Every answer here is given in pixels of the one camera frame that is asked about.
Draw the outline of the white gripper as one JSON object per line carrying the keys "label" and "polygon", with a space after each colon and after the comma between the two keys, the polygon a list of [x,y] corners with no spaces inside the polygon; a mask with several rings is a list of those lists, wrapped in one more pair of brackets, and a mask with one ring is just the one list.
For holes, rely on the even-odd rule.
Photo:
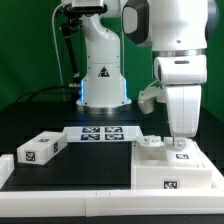
{"label": "white gripper", "polygon": [[207,81],[205,55],[156,57],[154,75],[162,84],[175,149],[184,149],[199,123],[201,85]]}

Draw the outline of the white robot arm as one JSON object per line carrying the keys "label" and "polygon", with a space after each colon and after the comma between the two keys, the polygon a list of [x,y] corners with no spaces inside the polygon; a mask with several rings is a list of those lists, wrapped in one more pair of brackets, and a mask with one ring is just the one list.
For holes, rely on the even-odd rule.
{"label": "white robot arm", "polygon": [[124,67],[159,85],[139,92],[142,113],[167,106],[173,144],[197,133],[201,85],[207,81],[207,39],[217,26],[215,0],[62,0],[70,29],[85,38],[86,75],[77,106],[94,113],[120,109],[127,97]]}

